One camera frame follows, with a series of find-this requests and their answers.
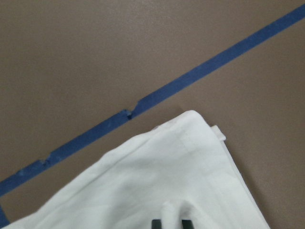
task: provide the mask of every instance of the brown floor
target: brown floor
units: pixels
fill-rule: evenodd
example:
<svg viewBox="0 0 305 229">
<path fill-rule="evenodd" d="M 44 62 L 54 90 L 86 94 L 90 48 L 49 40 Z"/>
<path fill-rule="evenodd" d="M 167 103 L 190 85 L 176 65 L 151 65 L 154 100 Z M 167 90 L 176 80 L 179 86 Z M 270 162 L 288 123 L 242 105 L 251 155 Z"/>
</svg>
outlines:
<svg viewBox="0 0 305 229">
<path fill-rule="evenodd" d="M 0 2 L 0 180 L 297 8 L 294 1 Z M 186 110 L 217 124 L 267 222 L 305 225 L 305 20 L 0 198 L 36 211 L 105 152 Z"/>
</svg>

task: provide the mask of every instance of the blue painter's tape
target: blue painter's tape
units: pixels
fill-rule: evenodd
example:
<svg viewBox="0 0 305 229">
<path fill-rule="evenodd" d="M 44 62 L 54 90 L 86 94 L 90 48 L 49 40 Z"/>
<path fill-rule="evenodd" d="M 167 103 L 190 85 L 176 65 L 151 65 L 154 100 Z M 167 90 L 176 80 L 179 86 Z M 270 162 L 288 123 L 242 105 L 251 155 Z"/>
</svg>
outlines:
<svg viewBox="0 0 305 229">
<path fill-rule="evenodd" d="M 47 170 L 53 165 L 66 159 L 78 150 L 86 147 L 95 140 L 103 137 L 112 130 L 118 128 L 124 123 L 129 121 L 128 115 L 130 111 L 123 110 L 114 116 L 106 119 L 97 126 L 69 141 L 63 146 L 51 152 L 45 161 L 35 161 L 34 163 L 26 166 L 18 171 L 16 174 L 8 177 L 0 182 L 0 196 L 10 192 L 14 188 L 37 176 L 39 173 Z"/>
<path fill-rule="evenodd" d="M 0 228 L 3 228 L 7 225 L 9 225 L 10 222 L 8 221 L 8 219 L 6 218 L 1 206 L 0 206 Z"/>
<path fill-rule="evenodd" d="M 181 91 L 185 87 L 193 84 L 194 82 L 202 79 L 211 72 L 217 70 L 218 68 L 229 63 L 236 57 L 242 55 L 243 53 L 249 51 L 260 43 L 266 41 L 267 39 L 273 37 L 277 33 L 283 31 L 294 23 L 300 21 L 305 17 L 305 4 L 298 7 L 289 14 L 281 17 L 275 22 L 267 25 L 246 39 L 238 42 L 227 50 L 221 52 L 220 54 L 214 56 L 208 61 L 202 63 L 201 65 L 190 70 L 188 73 L 180 76 L 179 78 L 173 80 L 167 85 L 161 87 L 157 91 L 149 94 L 148 96 L 141 99 L 134 111 L 132 112 L 132 117 L 136 117 L 148 109 L 156 106 L 158 103 L 169 98 L 170 96 Z"/>
<path fill-rule="evenodd" d="M 0 196 L 3 196 L 4 194 L 10 192 L 11 190 L 23 184 L 27 180 L 35 177 L 44 170 L 59 163 L 60 161 L 74 154 L 75 152 L 79 151 L 80 149 L 84 148 L 85 146 L 89 145 L 100 137 L 118 128 L 129 120 L 137 117 L 148 109 L 156 106 L 163 100 L 169 98 L 170 96 L 176 94 L 185 87 L 205 77 L 209 73 L 224 66 L 228 62 L 249 51 L 260 43 L 266 41 L 267 39 L 273 37 L 277 33 L 300 21 L 304 17 L 305 4 L 290 12 L 289 14 L 281 17 L 270 25 L 267 25 L 266 27 L 242 40 L 241 42 L 238 42 L 237 44 L 223 51 L 222 53 L 209 59 L 203 64 L 197 66 L 196 68 L 180 76 L 169 84 L 163 86 L 157 91 L 144 97 L 138 102 L 137 106 L 132 112 L 123 110 L 115 114 L 114 116 L 103 121 L 94 128 L 88 130 L 84 134 L 76 137 L 75 139 L 51 152 L 50 156 L 45 161 L 36 161 L 31 165 L 25 167 L 24 169 L 20 170 L 16 174 L 12 175 L 11 177 L 1 181 Z"/>
</svg>

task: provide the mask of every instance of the white cloth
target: white cloth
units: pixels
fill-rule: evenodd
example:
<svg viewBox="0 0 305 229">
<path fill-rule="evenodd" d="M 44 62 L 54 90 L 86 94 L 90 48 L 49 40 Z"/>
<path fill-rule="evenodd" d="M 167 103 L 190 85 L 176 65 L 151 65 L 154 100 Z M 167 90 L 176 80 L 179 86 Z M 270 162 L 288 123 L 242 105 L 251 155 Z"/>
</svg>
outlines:
<svg viewBox="0 0 305 229">
<path fill-rule="evenodd" d="M 105 154 L 6 229 L 268 229 L 217 127 L 188 111 Z"/>
</svg>

